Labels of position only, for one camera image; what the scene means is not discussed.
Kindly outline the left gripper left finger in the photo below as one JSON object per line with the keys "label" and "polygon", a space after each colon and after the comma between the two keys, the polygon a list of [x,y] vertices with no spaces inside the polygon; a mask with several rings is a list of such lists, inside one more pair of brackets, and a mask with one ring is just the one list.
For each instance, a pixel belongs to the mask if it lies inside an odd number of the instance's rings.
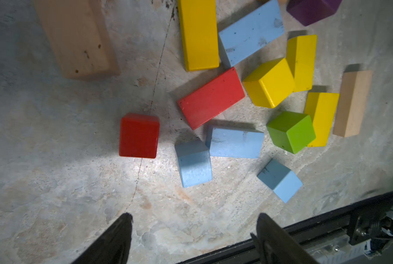
{"label": "left gripper left finger", "polygon": [[133,216],[123,213],[73,264],[126,264],[132,231]]}

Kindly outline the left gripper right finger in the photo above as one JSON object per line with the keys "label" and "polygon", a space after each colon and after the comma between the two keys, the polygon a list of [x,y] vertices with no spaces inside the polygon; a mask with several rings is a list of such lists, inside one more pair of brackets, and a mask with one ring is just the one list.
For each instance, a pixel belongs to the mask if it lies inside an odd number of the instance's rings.
{"label": "left gripper right finger", "polygon": [[256,234],[251,233],[250,235],[262,264],[317,263],[311,255],[265,213],[259,214]]}

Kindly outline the blue cube bottom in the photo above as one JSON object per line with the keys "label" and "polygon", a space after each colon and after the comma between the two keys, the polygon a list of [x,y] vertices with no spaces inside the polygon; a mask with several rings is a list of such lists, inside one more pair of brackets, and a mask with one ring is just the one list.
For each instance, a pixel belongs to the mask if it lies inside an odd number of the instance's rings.
{"label": "blue cube bottom", "polygon": [[288,167],[272,159],[257,175],[284,203],[303,186],[302,181]]}

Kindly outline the blue cube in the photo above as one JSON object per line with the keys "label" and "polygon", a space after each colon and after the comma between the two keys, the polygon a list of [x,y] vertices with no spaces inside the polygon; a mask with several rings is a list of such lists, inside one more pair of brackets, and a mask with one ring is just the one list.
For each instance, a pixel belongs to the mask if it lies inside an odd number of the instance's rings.
{"label": "blue cube", "polygon": [[212,180],[209,148],[200,140],[174,146],[183,188]]}
{"label": "blue cube", "polygon": [[272,159],[257,175],[284,203],[303,186],[302,181],[288,167]]}

